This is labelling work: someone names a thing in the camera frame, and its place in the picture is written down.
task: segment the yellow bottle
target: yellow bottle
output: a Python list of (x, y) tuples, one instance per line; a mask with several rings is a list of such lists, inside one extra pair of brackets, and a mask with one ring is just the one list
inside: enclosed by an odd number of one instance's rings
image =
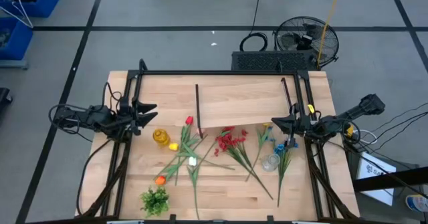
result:
[(153, 132), (153, 140), (156, 141), (160, 146), (167, 146), (170, 138), (167, 132), (163, 129), (156, 129)]

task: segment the black fan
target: black fan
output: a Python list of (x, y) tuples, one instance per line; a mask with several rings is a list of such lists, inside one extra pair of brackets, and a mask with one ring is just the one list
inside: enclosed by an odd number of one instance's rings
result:
[[(315, 17), (293, 17), (283, 22), (274, 32), (275, 49), (282, 51), (313, 49), (316, 60), (318, 59), (325, 24)], [(318, 63), (319, 67), (322, 68), (331, 61), (336, 61), (338, 50), (339, 40), (336, 32), (327, 26), (321, 58)]]

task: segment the wooden plank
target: wooden plank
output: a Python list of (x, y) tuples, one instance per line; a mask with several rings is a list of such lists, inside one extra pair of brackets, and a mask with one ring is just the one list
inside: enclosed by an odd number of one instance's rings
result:
[[(113, 91), (123, 90), (125, 76), (126, 72), (110, 73), (109, 82)], [(324, 72), (311, 72), (310, 77), (316, 109), (320, 110), (323, 116), (334, 114), (326, 74)], [(159, 115), (142, 131), (140, 136), (134, 136), (133, 138), (120, 218), (144, 218), (145, 214), (140, 210), (142, 201), (139, 196), (150, 185), (154, 185), (152, 178), (175, 154), (167, 148), (159, 148), (152, 139), (152, 132), (155, 128), (162, 127), (167, 130), (173, 141), (179, 141), (181, 126), (185, 118), (194, 114), (192, 107), (194, 98), (188, 98), (188, 95), (195, 90), (195, 83), (198, 83), (202, 88), (211, 88), (212, 91), (215, 91), (217, 85), (275, 84), (280, 82), (280, 79), (281, 76), (144, 76), (140, 101), (157, 103), (158, 108), (156, 111), (159, 112)], [(292, 101), (294, 102), (296, 97), (294, 84), (291, 79), (287, 79), (287, 81)], [(168, 97), (171, 93), (175, 93), (177, 97), (175, 104), (172, 104), (172, 100)], [(106, 99), (107, 102), (110, 101), (108, 94), (106, 94)], [(278, 102), (279, 105), (287, 106), (285, 96), (281, 102)], [(262, 130), (263, 126), (260, 124), (238, 126), (237, 133), (241, 128), (249, 132), (245, 146), (250, 159), (254, 160), (257, 154), (255, 129)], [(220, 131), (220, 128), (208, 129), (208, 137), (197, 148), (196, 153), (204, 155)], [(274, 136), (278, 141), (283, 141), (287, 137), (281, 134), (276, 127), (274, 128)], [(105, 136), (103, 134), (96, 134), (92, 151), (100, 146), (104, 139)], [(297, 141), (300, 145), (303, 145), (301, 138), (297, 138)], [(340, 138), (337, 137), (332, 141), (340, 143)], [(83, 210), (90, 206), (105, 185), (111, 148), (112, 145), (100, 151), (88, 166), (82, 189)], [(355, 215), (359, 215), (343, 150), (337, 146), (326, 144), (324, 151), (333, 189), (344, 204)], [(303, 146), (292, 150), (292, 162), (282, 185), (281, 205), (279, 208), (276, 207), (276, 200), (271, 200), (254, 178), (250, 178), (248, 182), (245, 182), (247, 173), (231, 157), (224, 153), (216, 157), (213, 152), (214, 150), (211, 150), (207, 160), (217, 164), (226, 164), (235, 168), (235, 170), (221, 169), (206, 164), (201, 167), (197, 189), (201, 219), (265, 220), (267, 215), (273, 215), (275, 220), (278, 221), (316, 220), (310, 175)], [(272, 144), (266, 143), (260, 156), (263, 157), (269, 153), (272, 153)], [(174, 186), (173, 181), (166, 185), (167, 192), (171, 196), (171, 209), (168, 213), (160, 217), (151, 217), (151, 219), (168, 219), (171, 213), (177, 214), (177, 219), (190, 220), (197, 218), (192, 185), (185, 168), (183, 165), (179, 171), (177, 186)], [(278, 172), (267, 173), (262, 171), (260, 161), (257, 162), (255, 171), (274, 199), (276, 199), (278, 194)], [(325, 197), (322, 198), (322, 201), (323, 207), (326, 207)]]

